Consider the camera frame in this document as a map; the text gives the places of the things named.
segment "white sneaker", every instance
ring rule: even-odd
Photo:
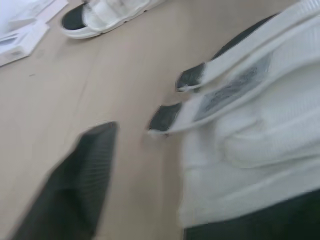
[[[67,12],[62,31],[73,39],[107,33],[166,0],[92,0]]]

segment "wooden floor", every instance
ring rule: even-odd
[[[169,0],[99,37],[68,39],[59,19],[25,59],[0,67],[0,239],[77,136],[119,123],[99,240],[178,240],[179,138],[143,141],[181,71],[295,0]]]

